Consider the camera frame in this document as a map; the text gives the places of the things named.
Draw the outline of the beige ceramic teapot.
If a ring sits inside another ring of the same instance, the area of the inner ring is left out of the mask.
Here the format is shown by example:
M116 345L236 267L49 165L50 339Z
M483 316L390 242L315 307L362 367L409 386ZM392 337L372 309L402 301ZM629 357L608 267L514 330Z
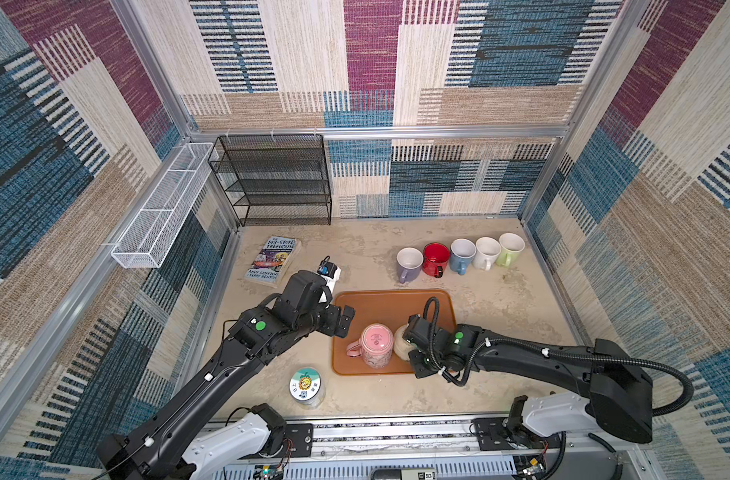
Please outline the beige ceramic teapot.
M400 326L394 332L394 345L393 352L403 361L409 361L409 354L416 349L416 347L409 341L404 339L404 334L407 330L408 325L404 324Z

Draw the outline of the white mug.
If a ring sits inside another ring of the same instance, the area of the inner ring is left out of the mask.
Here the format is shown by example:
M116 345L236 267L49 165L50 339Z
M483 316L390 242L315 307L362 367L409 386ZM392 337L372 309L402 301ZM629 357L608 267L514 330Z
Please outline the white mug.
M489 271L501 254L500 243L492 237L480 237L476 243L476 254L472 265L482 271Z

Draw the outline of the blue dotted mug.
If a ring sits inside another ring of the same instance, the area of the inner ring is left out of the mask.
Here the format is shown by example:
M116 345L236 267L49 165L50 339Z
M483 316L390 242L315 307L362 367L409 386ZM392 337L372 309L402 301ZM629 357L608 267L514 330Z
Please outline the blue dotted mug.
M465 275L476 256L476 245L469 239L455 239L450 246L449 266L458 275Z

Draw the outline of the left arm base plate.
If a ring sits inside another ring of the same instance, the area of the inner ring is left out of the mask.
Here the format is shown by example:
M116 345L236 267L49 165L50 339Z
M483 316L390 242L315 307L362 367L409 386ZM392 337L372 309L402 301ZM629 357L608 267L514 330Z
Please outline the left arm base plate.
M311 423L291 423L273 429L266 454L271 458L308 458L312 452L314 427Z

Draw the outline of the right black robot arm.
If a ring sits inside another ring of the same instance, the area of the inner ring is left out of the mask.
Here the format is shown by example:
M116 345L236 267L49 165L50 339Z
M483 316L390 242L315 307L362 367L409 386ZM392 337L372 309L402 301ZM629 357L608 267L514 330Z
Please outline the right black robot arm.
M605 432L638 444L653 439L652 378L612 341L550 345L468 324L446 331L419 315L403 339L416 347L409 358L418 378L439 374L464 386L473 372L503 372L538 380L586 399L584 412Z

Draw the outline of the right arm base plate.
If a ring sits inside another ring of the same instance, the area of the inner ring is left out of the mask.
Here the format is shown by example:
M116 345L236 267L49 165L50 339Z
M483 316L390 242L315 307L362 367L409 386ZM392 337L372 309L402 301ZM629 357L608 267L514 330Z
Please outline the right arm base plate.
M470 425L481 451L559 449L560 434L540 437L528 430L521 417L482 417Z

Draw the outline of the brown plastic tray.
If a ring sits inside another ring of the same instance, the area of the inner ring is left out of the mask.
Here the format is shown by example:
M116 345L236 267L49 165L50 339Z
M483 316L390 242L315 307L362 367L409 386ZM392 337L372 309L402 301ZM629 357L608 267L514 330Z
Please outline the brown plastic tray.
M349 357L346 347L360 338L364 329L373 323L387 326L392 332L408 323L409 317L421 314L426 301L437 297L440 303L438 325L446 331L456 326L450 295L440 289L406 289L381 291L351 291L336 296L336 306L349 306L355 310L345 338L334 337L332 345L332 368L342 376L364 376L377 374L413 374L410 364L393 355L389 364L382 369L373 369L360 358Z

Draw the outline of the light green mug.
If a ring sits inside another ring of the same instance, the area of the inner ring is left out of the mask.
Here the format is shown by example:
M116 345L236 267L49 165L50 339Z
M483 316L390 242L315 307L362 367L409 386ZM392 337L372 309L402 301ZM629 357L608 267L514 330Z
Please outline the light green mug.
M501 253L496 260L496 264L505 268L511 267L526 248L525 240L515 233L503 233L498 242Z

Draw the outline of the red mug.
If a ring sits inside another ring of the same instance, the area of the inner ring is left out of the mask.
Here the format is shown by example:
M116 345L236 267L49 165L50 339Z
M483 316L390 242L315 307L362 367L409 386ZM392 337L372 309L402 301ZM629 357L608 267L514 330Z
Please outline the red mug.
M432 278L442 278L447 269L451 251L442 243L430 243L423 249L422 271Z

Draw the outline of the purple mug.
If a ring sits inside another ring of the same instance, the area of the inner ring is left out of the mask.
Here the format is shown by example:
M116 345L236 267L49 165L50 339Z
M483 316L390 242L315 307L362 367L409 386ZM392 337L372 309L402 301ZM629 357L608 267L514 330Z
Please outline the purple mug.
M401 284L414 281L420 275L424 257L420 250L414 247L402 248L397 256L397 276Z

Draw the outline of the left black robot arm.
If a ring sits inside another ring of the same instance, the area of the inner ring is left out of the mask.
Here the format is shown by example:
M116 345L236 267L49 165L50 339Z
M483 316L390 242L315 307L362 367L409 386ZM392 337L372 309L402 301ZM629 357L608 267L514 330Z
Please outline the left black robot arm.
M243 311L206 364L152 417L126 435L109 435L97 455L110 479L207 479L230 461L277 454L285 420L267 404L216 432L202 430L248 380L314 332L344 338L354 318L333 305L339 269L324 261L300 270L284 290Z

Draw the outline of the pink ghost mug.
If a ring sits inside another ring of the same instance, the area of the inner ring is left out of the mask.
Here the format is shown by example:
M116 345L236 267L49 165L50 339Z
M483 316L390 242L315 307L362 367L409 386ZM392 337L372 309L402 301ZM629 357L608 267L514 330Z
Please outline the pink ghost mug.
M385 368L392 357L394 335L392 330L380 323L368 325L360 337L346 347L349 358L360 358L373 369Z

